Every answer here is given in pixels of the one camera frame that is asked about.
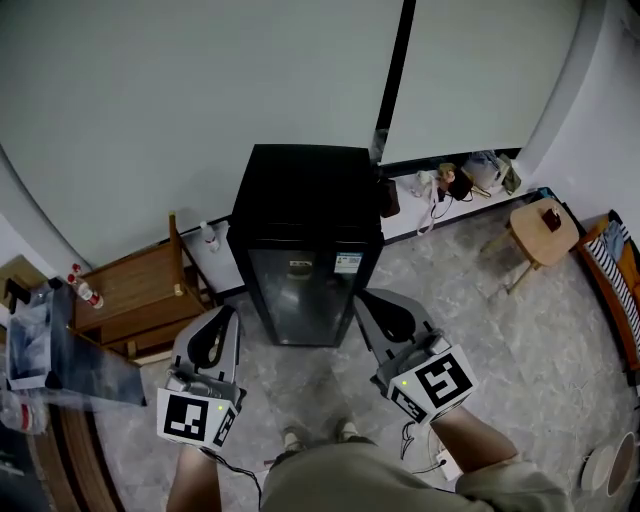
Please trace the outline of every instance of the striped cloth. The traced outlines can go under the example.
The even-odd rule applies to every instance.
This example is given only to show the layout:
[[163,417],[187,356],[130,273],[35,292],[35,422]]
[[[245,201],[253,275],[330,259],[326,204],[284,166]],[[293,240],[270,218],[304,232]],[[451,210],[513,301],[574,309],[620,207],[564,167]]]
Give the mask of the striped cloth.
[[[629,231],[624,224],[621,224],[620,231],[622,232],[624,241],[626,242],[629,240]],[[584,244],[584,248],[587,250],[587,253],[591,256],[593,261],[596,262],[598,267],[600,267],[600,270],[611,284],[611,287],[616,293],[620,304],[622,304],[625,315],[627,316],[629,327],[631,327],[631,332],[633,333],[633,338],[636,342],[636,348],[640,348],[640,316],[638,315],[638,309],[636,308],[633,296],[627,287],[627,283],[624,282],[622,274],[620,273],[620,270],[618,270],[616,262],[613,261],[613,258],[609,255],[604,246],[602,235],[591,242]]]

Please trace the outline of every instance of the shoe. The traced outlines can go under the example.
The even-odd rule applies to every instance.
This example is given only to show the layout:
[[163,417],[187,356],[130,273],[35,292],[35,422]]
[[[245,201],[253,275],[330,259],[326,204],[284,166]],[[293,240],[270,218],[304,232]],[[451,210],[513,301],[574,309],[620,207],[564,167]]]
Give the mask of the shoe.
[[304,444],[300,441],[294,427],[287,427],[284,429],[283,442],[285,452],[299,452],[304,450]]
[[343,418],[338,422],[336,427],[336,438],[339,443],[346,443],[353,436],[359,436],[358,429],[354,423],[348,419]]

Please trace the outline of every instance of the wooden stool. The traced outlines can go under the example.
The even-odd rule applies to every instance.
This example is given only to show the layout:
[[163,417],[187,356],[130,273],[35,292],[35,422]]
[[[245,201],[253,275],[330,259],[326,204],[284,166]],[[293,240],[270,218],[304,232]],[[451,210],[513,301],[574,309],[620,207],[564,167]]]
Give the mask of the wooden stool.
[[[562,225],[556,231],[551,231],[542,220],[542,215],[554,206],[559,211]],[[558,263],[579,239],[578,229],[573,219],[558,201],[551,198],[540,199],[512,211],[507,230],[485,245],[481,252],[484,253],[496,247],[509,235],[513,237],[530,262],[527,270],[508,290],[510,294],[520,286],[532,270],[538,270],[542,266],[551,267]]]

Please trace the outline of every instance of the tiled floor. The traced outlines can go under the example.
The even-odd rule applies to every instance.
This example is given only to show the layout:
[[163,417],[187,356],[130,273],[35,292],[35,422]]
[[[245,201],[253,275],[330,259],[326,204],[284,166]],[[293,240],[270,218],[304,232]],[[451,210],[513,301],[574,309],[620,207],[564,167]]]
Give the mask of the tiled floor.
[[[463,346],[481,381],[466,406],[507,434],[524,457],[571,491],[580,511],[617,510],[632,486],[607,500],[576,489],[583,458],[600,442],[637,429],[634,390],[626,384],[604,314],[577,258],[530,276],[508,296],[525,268],[511,242],[486,256],[480,248],[501,232],[512,204],[386,247],[370,282],[421,301],[452,343]],[[266,474],[264,461],[281,451],[280,430],[299,425],[327,438],[351,414],[361,432],[398,459],[407,417],[369,383],[375,372],[356,323],[338,350],[269,344],[247,295],[230,301],[243,322],[238,380],[249,395],[223,456]],[[147,408],[97,415],[113,479],[128,511],[164,509],[179,447],[155,434],[155,389],[167,364],[143,368]],[[439,448],[416,431],[407,454],[425,468]],[[246,477],[220,469],[223,508],[257,509]],[[425,479],[447,487],[434,473]]]

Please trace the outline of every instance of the refrigerator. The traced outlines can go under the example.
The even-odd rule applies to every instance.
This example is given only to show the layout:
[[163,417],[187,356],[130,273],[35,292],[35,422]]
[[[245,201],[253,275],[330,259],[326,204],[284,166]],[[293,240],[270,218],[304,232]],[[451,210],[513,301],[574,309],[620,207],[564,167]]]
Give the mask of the refrigerator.
[[276,345],[338,347],[384,239],[364,148],[256,145],[227,240]]

